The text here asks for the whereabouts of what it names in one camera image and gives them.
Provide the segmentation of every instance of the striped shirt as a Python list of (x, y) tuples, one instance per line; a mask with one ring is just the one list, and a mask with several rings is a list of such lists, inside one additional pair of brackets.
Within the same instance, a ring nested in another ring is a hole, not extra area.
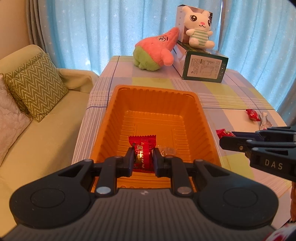
[(194, 34), (190, 36), (191, 38), (196, 38), (199, 40), (199, 46), (204, 46), (205, 43), (209, 40), (207, 31), (196, 29)]

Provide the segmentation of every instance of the orange container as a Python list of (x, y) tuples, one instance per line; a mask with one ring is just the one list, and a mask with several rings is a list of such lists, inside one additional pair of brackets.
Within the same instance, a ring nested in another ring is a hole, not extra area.
[[(119, 85), (115, 88), (99, 129), (91, 159), (103, 162), (124, 156), (129, 136), (156, 135), (156, 145), (173, 148), (184, 162), (204, 159), (221, 166), (212, 132), (193, 92)], [(118, 187), (167, 188), (170, 179), (133, 172)]]

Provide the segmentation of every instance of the curtain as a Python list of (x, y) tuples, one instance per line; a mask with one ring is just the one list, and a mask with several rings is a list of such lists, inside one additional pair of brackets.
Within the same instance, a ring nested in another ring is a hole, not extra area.
[(30, 44), (38, 45), (45, 51), (39, 18), (38, 0), (26, 0), (26, 12)]
[(218, 45), (221, 1), (39, 0), (39, 16), (46, 51), (57, 67), (100, 74), (112, 56), (132, 55), (138, 41), (174, 27), (180, 4), (213, 13), (211, 39)]
[(114, 55), (175, 25), (176, 7), (213, 12), (210, 37), (289, 125), (296, 118), (296, 11), (288, 0), (26, 0), (31, 43), (60, 68), (100, 74)]
[(223, 0), (219, 50), (277, 110), (296, 77), (296, 10), (288, 0)]

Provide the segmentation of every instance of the red candy wrapper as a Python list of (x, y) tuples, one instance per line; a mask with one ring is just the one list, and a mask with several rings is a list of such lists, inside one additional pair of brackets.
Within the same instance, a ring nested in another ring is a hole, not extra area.
[(225, 129), (216, 130), (216, 133), (219, 139), (221, 139), (222, 137), (235, 137), (235, 135), (232, 132), (226, 131)]
[(252, 109), (246, 109), (246, 112), (248, 113), (249, 119), (252, 121), (261, 121), (260, 116), (258, 113)]
[(152, 150), (156, 146), (156, 136), (132, 136), (128, 141), (135, 151), (134, 171), (154, 172)]
[(295, 224), (286, 224), (280, 229), (274, 231), (269, 237), (264, 241), (286, 241), (294, 240), (296, 234), (296, 225)]

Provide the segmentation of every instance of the product label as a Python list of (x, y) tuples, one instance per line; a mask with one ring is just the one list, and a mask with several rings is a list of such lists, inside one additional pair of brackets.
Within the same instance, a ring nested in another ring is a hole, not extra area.
[(187, 76), (217, 79), (221, 64), (220, 59), (191, 55)]

